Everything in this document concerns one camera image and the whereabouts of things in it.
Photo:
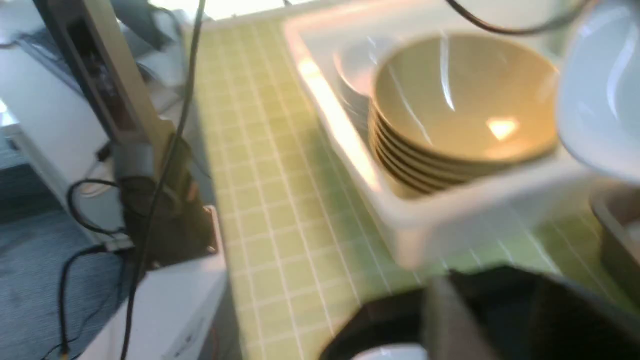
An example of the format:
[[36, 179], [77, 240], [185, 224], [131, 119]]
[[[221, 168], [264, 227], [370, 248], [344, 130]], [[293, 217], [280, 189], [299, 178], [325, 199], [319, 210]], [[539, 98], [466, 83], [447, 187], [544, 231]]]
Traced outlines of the robot base stand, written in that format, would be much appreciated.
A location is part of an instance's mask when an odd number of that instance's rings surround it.
[[128, 0], [1, 2], [1, 98], [22, 121], [37, 168], [87, 229], [80, 186], [118, 191], [118, 202], [108, 196], [89, 210], [107, 217], [91, 231], [132, 242], [126, 303], [82, 360], [242, 358], [217, 211], [204, 204], [183, 137], [204, 10], [200, 0], [171, 119], [126, 40], [141, 22]]

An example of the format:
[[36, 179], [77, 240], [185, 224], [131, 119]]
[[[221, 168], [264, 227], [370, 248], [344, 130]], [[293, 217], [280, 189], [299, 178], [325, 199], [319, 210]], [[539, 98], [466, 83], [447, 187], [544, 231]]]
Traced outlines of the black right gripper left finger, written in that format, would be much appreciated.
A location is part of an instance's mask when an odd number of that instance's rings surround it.
[[494, 360], [473, 313], [446, 276], [435, 276], [425, 289], [422, 345], [430, 360]]

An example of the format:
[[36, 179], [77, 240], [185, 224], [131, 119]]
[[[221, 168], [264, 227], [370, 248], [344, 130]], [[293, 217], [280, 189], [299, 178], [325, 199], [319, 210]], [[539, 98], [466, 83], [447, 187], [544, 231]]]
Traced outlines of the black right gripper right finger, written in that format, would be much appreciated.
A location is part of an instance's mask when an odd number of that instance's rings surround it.
[[557, 276], [499, 265], [453, 271], [470, 330], [491, 360], [637, 360], [639, 317]]

